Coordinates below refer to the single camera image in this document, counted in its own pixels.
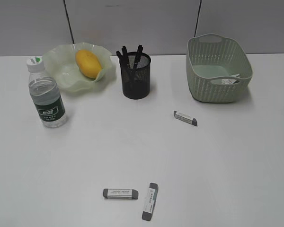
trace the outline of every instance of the water bottle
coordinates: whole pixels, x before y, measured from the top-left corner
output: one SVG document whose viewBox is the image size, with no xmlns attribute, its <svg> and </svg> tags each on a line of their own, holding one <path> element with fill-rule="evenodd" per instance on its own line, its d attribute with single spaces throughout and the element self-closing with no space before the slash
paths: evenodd
<svg viewBox="0 0 284 227">
<path fill-rule="evenodd" d="M 54 78 L 45 70 L 42 58 L 27 60 L 28 88 L 44 126 L 56 128 L 67 121 L 61 95 Z"/>
</svg>

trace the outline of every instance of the black mesh pen holder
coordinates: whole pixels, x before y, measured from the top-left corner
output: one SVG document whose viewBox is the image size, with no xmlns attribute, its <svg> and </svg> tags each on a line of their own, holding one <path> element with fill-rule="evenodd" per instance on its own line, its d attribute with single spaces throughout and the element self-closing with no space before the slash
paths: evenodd
<svg viewBox="0 0 284 227">
<path fill-rule="evenodd" d="M 123 94 L 130 99 L 141 99 L 150 93 L 151 58 L 141 53 L 137 68 L 133 69 L 136 54 L 137 52 L 128 53 L 130 68 L 119 61 Z"/>
</svg>

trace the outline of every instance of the yellow mango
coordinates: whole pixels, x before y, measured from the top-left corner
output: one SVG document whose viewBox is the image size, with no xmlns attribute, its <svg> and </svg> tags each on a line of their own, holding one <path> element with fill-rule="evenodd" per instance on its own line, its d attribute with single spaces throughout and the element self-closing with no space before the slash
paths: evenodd
<svg viewBox="0 0 284 227">
<path fill-rule="evenodd" d="M 102 70 L 97 56 L 88 50 L 79 50 L 76 53 L 76 63 L 80 71 L 89 78 L 95 79 Z"/>
</svg>

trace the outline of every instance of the green label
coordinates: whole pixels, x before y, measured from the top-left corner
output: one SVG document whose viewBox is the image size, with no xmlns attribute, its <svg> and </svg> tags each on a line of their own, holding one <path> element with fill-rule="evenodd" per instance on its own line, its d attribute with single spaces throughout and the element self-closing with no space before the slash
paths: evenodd
<svg viewBox="0 0 284 227">
<path fill-rule="evenodd" d="M 59 120 L 65 113 L 61 96 L 57 101 L 49 105 L 37 105 L 35 104 L 41 120 L 45 122 L 54 122 Z"/>
</svg>

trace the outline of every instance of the green plastic basket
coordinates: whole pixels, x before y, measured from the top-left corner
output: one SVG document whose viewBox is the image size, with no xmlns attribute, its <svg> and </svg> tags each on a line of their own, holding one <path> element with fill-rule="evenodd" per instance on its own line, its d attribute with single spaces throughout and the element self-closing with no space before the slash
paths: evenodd
<svg viewBox="0 0 284 227">
<path fill-rule="evenodd" d="M 230 103 L 252 78 L 246 54 L 233 39 L 206 34 L 188 41 L 186 74 L 192 96 L 201 102 Z"/>
</svg>

